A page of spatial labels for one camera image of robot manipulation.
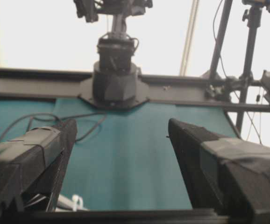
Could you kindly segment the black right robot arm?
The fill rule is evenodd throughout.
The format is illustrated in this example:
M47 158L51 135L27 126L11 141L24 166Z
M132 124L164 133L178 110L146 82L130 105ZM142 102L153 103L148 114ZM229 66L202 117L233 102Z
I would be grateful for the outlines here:
M151 0L75 0L78 18L87 23L97 22L99 15L113 17L111 30L102 35L97 44L99 67L109 70L129 70L139 40L127 34L126 19L141 16L153 7Z

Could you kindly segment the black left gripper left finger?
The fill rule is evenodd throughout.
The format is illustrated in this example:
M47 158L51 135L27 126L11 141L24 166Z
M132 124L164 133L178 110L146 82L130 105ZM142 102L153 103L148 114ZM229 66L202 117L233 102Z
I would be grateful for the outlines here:
M74 119L34 128L0 143L0 207L24 196L47 195L51 208L60 193L77 135Z

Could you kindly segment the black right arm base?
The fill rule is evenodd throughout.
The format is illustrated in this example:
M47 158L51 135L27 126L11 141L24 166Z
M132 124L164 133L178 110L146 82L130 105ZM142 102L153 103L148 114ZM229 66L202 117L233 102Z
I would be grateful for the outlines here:
M80 83L79 98L106 110L129 110L148 102L149 86L131 61L138 44L135 38L100 38L99 60L94 63L92 77Z

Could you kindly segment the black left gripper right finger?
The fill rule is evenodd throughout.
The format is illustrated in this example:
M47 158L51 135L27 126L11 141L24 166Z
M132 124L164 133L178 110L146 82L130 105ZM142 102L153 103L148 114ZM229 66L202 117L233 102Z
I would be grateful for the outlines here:
M194 208L270 216L270 147L173 118L168 134Z

